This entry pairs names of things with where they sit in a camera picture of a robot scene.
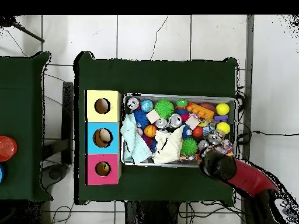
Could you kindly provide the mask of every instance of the green tablecloth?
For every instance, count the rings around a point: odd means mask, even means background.
[[[0,135],[12,137],[16,155],[4,163],[0,200],[47,201],[40,185],[43,134],[42,74],[48,52],[33,58],[0,57]]]
[[[76,149],[79,148],[79,156],[75,154],[75,174],[79,174],[79,179],[75,179],[75,198],[80,203],[86,200],[223,200],[232,205],[233,190],[205,178],[196,168],[123,165],[118,185],[85,185],[84,90],[234,97],[236,65],[234,58],[185,62],[95,60],[89,52],[80,53],[74,64],[75,109],[79,109],[75,114]]]

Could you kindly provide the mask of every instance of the metal tray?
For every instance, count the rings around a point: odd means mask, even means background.
[[[176,105],[176,101],[184,98],[189,102],[193,102],[196,104],[202,102],[209,102],[213,104],[218,103],[227,103],[230,107],[230,112],[228,113],[227,123],[231,126],[231,132],[225,137],[232,142],[233,152],[236,152],[236,142],[237,142],[237,116],[238,116],[238,101],[235,98],[226,98],[226,97],[205,97],[205,96],[178,96],[178,95],[165,95],[165,94],[137,94],[137,93],[127,93],[123,97],[123,106],[125,107],[124,112],[126,114],[130,114],[131,110],[127,107],[127,100],[131,97],[135,97],[140,102],[143,100],[152,100],[156,103],[158,100],[161,99],[168,99]],[[121,136],[121,161],[125,165],[135,165],[135,166],[162,166],[162,167],[198,167],[199,162],[196,160],[184,160],[184,161],[175,161],[165,164],[155,164],[151,157],[147,160],[143,161],[142,163],[133,164],[133,162],[125,162],[123,159],[124,156],[124,138]]]

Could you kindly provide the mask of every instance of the towel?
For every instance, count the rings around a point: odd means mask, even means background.
[[[155,139],[157,145],[154,163],[165,164],[180,159],[180,149],[182,148],[181,140],[184,127],[185,125],[182,125],[173,133],[156,131]]]
[[[123,126],[120,128],[126,142],[124,148],[124,160],[135,164],[143,162],[152,155],[151,150],[137,133],[137,125],[134,114],[127,114]]]

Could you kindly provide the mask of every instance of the red container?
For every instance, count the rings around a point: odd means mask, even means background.
[[[5,162],[15,155],[17,150],[16,141],[7,136],[0,136],[0,162]]]

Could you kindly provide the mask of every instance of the pink block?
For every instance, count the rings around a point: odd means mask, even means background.
[[[107,176],[100,176],[96,173],[96,165],[99,162],[106,162],[110,165],[110,173]],[[121,169],[118,154],[108,155],[87,155],[87,185],[115,185],[119,183]]]

